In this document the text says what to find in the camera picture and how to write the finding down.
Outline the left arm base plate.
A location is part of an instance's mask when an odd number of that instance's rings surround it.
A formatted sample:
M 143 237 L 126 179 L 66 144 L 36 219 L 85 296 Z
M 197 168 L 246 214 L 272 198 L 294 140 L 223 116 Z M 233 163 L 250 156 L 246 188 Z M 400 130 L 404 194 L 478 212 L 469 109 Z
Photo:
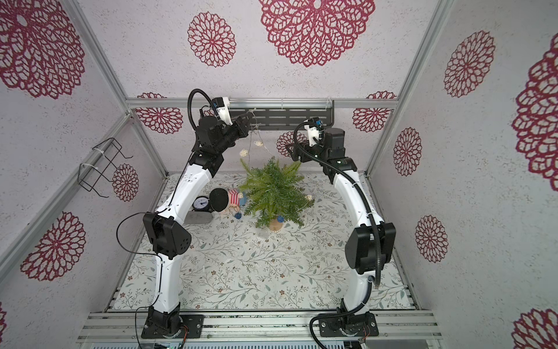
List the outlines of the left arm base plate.
M 200 314 L 179 315 L 170 320 L 147 320 L 140 338 L 151 339 L 199 339 L 205 317 Z

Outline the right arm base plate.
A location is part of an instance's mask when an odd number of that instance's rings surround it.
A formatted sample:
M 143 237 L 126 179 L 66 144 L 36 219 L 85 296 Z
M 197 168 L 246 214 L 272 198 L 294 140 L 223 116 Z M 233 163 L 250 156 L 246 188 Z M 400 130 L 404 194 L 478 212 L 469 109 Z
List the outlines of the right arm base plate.
M 319 315 L 321 337 L 378 337 L 376 317 L 368 311 L 359 315 Z

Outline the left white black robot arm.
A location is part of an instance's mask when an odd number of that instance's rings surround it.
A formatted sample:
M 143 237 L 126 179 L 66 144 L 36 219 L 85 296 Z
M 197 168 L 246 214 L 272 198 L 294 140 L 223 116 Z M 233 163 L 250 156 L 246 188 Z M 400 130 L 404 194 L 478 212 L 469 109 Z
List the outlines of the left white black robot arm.
M 248 136 L 251 114 L 241 114 L 227 123 L 218 118 L 200 118 L 197 141 L 173 194 L 156 212 L 144 214 L 148 239 L 155 252 L 157 275 L 155 300 L 148 308 L 142 336 L 174 337 L 182 330 L 180 318 L 180 269 L 192 236 L 185 229 L 185 218 L 194 201 L 218 172 L 223 153 Z

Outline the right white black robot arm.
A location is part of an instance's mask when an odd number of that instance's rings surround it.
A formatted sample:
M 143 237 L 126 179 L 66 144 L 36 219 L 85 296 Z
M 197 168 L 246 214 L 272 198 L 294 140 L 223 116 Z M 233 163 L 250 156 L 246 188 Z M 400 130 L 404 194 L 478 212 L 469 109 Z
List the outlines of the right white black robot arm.
M 353 232 L 345 244 L 345 257 L 352 279 L 340 312 L 335 315 L 347 323 L 364 313 L 372 290 L 381 285 L 382 271 L 392 257 L 396 230 L 372 207 L 356 164 L 345 154 L 344 136 L 342 129 L 324 129 L 318 122 L 302 122 L 294 130 L 294 145 L 288 152 L 294 161 L 320 164 L 350 214 Z

